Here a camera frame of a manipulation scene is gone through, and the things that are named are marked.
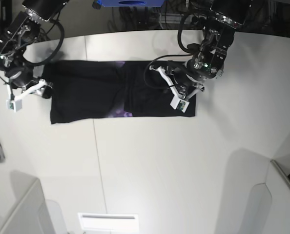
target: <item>dark fabric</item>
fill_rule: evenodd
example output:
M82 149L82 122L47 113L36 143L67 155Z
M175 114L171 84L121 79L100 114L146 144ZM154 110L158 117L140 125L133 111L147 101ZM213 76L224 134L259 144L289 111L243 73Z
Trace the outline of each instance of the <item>dark fabric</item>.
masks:
M43 77L53 83L52 124L105 118L123 104L134 117L195 116L196 97L183 113L170 106L170 90L145 85L143 71L148 63L59 61L46 65ZM149 71L148 76L156 85L166 85L158 72Z

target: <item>blue box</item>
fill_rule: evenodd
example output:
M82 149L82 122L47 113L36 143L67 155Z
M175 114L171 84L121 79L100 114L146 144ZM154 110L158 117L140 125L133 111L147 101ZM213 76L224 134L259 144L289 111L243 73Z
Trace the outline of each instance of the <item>blue box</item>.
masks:
M165 0L99 0L103 6L157 6L161 7Z

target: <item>white table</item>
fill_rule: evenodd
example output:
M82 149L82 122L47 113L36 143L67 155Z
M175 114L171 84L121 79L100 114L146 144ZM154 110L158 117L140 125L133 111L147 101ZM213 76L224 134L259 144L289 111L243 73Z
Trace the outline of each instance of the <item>white table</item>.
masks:
M152 60L181 53L176 34L70 38L62 59ZM183 41L200 42L201 33L185 31ZM35 44L25 56L40 61L56 44ZM290 39L237 33L224 76L206 83L194 118L51 126L49 100L30 96L14 114L5 108L6 96L0 81L7 157L0 174L39 177L75 234L81 233L77 212L139 214L141 234L236 234L251 188L266 181L269 159L289 153L280 146L290 134Z

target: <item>black cloth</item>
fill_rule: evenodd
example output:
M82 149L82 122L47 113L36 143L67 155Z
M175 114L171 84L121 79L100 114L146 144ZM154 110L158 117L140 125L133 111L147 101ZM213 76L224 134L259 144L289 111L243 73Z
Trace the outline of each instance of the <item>black cloth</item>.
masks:
M195 116L196 97L185 113L174 110L168 89L146 86L143 72L148 61L59 61L44 68L43 77L53 83L51 123L105 118L120 106L133 117ZM160 74L148 71L156 85L166 86Z

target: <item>table surface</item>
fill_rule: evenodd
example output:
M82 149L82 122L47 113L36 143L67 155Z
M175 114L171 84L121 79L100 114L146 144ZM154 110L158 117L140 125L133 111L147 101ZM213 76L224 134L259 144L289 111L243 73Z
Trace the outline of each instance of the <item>table surface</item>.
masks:
M184 31L184 43L200 42ZM57 41L29 46L41 61ZM152 60L182 53L176 31L69 38L60 59ZM139 214L141 234L238 233L252 187L269 160L290 154L290 39L237 33L224 76L206 82L197 117L116 118L50 125L50 100L5 108L0 81L0 215L13 197L11 171L40 178L68 230L77 212ZM1 194L12 197L4 202Z

